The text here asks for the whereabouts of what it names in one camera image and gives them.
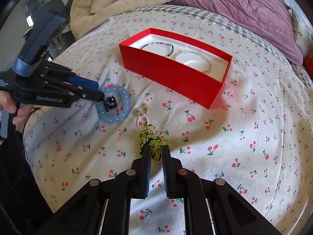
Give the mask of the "person's left hand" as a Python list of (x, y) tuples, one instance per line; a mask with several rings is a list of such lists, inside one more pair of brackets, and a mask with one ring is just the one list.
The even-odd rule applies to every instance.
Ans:
[(32, 112), (34, 105), (23, 105), (19, 109), (11, 96), (10, 93), (1, 91), (0, 92), (0, 102), (1, 102), (1, 120), (3, 117), (3, 111), (7, 111), (11, 114), (15, 114), (17, 111), (17, 115), (13, 118), (13, 124), (16, 126), (23, 126)]

